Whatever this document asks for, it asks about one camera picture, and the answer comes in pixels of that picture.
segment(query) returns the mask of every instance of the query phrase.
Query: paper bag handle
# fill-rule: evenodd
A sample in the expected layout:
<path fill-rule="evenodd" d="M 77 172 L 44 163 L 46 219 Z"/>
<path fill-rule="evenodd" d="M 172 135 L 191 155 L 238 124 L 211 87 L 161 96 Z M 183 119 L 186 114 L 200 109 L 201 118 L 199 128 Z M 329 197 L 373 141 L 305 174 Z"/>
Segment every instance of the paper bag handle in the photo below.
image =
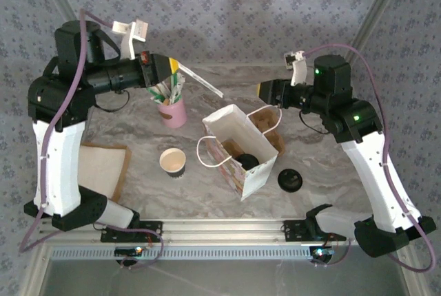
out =
<path fill-rule="evenodd" d="M 229 156 L 229 157 L 227 157 L 226 159 L 224 159 L 222 162 L 220 162 L 219 164 L 215 164 L 215 165 L 209 165 L 209 164 L 204 163 L 204 162 L 201 160 L 201 157 L 199 156 L 199 145 L 201 144 L 201 141 L 202 141 L 202 140 L 204 140 L 204 139 L 208 139 L 208 138 L 216 139 L 215 136 L 203 136 L 202 138 L 199 139 L 198 144 L 197 144 L 197 146 L 196 146 L 196 155 L 198 156 L 199 162 L 201 162 L 201 164 L 202 164 L 204 167 L 219 167 L 219 166 L 221 166 L 223 163 L 227 162 L 230 158 L 232 158 L 231 156 Z"/>
<path fill-rule="evenodd" d="M 247 117 L 249 118 L 252 114 L 255 114 L 256 112 L 259 112 L 260 110 L 262 110 L 264 108 L 268 108 L 268 107 L 275 107 L 275 106 L 273 106 L 273 105 L 264 105 L 263 107 L 261 107 L 259 109 L 256 109 L 253 112 L 250 112 L 247 115 Z M 267 129 L 265 132 L 262 132 L 263 135 L 265 135 L 266 133 L 272 131 L 273 129 L 275 129 L 280 124 L 280 121 L 282 120 L 282 109 L 279 109 L 279 111 L 280 111 L 280 116 L 278 117 L 277 123 L 273 127 L 271 127 L 270 129 Z"/>

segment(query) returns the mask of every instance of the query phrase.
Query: gray patterned backdrop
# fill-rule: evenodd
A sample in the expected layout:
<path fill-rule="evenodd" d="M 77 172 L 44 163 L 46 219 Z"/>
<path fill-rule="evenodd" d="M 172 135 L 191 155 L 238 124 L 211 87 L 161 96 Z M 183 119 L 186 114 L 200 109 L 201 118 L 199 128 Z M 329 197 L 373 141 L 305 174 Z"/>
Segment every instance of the gray patterned backdrop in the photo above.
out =
<path fill-rule="evenodd" d="M 391 0 L 363 50 L 376 73 L 392 133 L 391 157 L 414 204 L 441 226 L 441 0 Z M 361 63 L 353 84 L 374 102 Z M 441 295 L 441 232 L 431 234 L 438 269 L 428 274 Z M 429 257 L 416 242 L 422 262 Z"/>
<path fill-rule="evenodd" d="M 350 43 L 373 0 L 69 0 L 107 20 L 150 24 L 148 46 L 193 63 L 280 63 L 287 50 Z M 382 88 L 392 157 L 423 213 L 440 225 L 441 0 L 393 0 L 365 49 Z M 51 0 L 0 0 L 0 295 L 16 295 L 28 255 L 17 249 L 30 218 L 22 205 L 36 184 L 35 143 L 26 92 L 54 53 L 63 20 Z M 358 92 L 372 99 L 366 75 Z M 441 238 L 432 237 L 438 249 Z M 429 276 L 441 295 L 440 271 Z"/>

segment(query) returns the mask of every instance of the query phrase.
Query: white paper bag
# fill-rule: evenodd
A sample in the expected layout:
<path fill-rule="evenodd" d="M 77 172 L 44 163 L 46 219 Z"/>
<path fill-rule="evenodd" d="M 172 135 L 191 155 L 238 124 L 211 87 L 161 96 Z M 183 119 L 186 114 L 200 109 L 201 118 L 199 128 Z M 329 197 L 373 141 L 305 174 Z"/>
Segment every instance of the white paper bag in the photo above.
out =
<path fill-rule="evenodd" d="M 218 164 L 206 164 L 200 157 L 199 160 L 206 167 L 217 167 L 228 184 L 240 196 L 241 201 L 266 183 L 278 155 L 277 150 L 269 143 L 264 134 L 250 121 L 249 115 L 246 115 L 236 105 L 228 105 L 202 119 L 207 136 L 199 140 L 196 148 L 199 157 L 199 145 L 205 139 L 210 156 Z M 226 140 L 233 140 L 246 154 L 255 156 L 260 164 L 245 171 L 242 165 L 234 160 L 222 146 L 221 143 Z"/>

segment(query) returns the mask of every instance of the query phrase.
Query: pink cup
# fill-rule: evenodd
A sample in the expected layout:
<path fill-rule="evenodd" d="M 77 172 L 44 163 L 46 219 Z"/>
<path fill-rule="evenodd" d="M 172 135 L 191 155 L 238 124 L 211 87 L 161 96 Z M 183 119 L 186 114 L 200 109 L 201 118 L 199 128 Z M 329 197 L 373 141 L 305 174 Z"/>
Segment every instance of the pink cup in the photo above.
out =
<path fill-rule="evenodd" d="M 177 129 L 187 121 L 187 113 L 185 113 L 184 99 L 181 98 L 173 105 L 157 105 L 159 114 L 163 119 L 165 126 Z"/>

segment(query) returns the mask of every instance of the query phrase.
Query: yellow tape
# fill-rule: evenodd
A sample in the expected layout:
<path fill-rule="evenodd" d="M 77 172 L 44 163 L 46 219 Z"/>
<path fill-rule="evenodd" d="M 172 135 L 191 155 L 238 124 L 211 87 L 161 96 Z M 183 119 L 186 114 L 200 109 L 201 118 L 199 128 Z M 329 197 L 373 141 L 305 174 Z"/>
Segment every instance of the yellow tape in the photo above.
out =
<path fill-rule="evenodd" d="M 178 71 L 178 61 L 175 59 L 172 59 L 171 57 L 168 58 L 170 61 L 170 69 L 172 70 L 172 74 L 174 74 L 176 71 Z"/>

